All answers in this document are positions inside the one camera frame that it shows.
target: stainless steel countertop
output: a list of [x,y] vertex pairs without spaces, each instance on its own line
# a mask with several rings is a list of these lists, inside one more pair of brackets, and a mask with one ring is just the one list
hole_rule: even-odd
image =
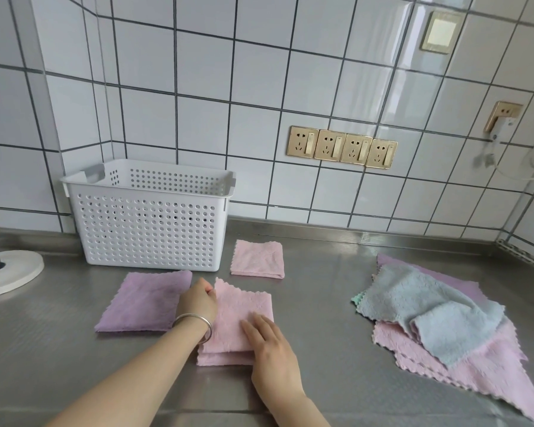
[[[506,255],[406,249],[403,240],[393,248],[362,245],[349,236],[332,242],[292,238],[285,228],[276,232],[257,235],[261,231],[249,225],[230,224],[220,270],[194,278],[218,276],[272,294],[275,320],[299,358],[305,390],[334,427],[532,425],[503,402],[400,370],[391,352],[372,344],[372,324],[349,300],[369,286],[378,252],[478,281],[507,306],[534,381],[533,268]],[[230,275],[238,238],[282,243],[285,279]],[[416,241],[407,244],[415,247]],[[158,338],[93,331],[126,273],[139,269],[90,266],[72,255],[44,259],[40,276],[0,296],[0,426],[43,425]],[[196,367],[192,356],[153,425],[274,423],[253,389],[249,367]]]

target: perforated basket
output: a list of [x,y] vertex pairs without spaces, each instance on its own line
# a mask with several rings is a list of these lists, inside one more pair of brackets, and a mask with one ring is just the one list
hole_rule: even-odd
[[233,172],[119,159],[61,181],[88,263],[218,270]]

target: bangle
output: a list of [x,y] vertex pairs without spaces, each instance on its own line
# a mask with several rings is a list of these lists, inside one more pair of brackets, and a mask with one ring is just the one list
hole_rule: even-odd
[[206,322],[206,324],[208,325],[209,336],[206,338],[206,335],[204,334],[204,337],[202,337],[202,340],[200,340],[198,342],[198,344],[206,343],[209,339],[212,338],[212,334],[214,333],[214,327],[212,327],[212,324],[204,316],[196,315],[195,313],[184,313],[183,315],[178,316],[176,319],[174,319],[174,322],[172,322],[171,328],[174,328],[174,325],[176,325],[176,323],[178,322],[179,319],[186,318],[188,316],[193,316],[194,318],[199,318],[202,321]]

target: person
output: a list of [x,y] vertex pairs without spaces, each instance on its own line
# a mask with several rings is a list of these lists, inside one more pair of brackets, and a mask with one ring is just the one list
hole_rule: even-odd
[[[214,287],[200,278],[180,296],[177,316],[213,323]],[[157,343],[63,410],[46,427],[149,427],[190,353],[208,330],[186,316]],[[279,427],[330,427],[303,390],[297,357],[277,325],[254,314],[241,326],[255,353],[251,380]]]

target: hand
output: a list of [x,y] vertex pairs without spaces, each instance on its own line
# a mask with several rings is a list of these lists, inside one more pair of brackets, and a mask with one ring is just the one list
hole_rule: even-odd
[[253,315],[255,326],[242,321],[241,326],[255,352],[251,381],[265,406],[273,415],[285,406],[306,399],[297,356],[277,325],[265,316]]
[[217,314],[216,291],[209,282],[200,277],[190,289],[180,295],[176,317],[184,313],[200,315],[210,323],[215,321]]

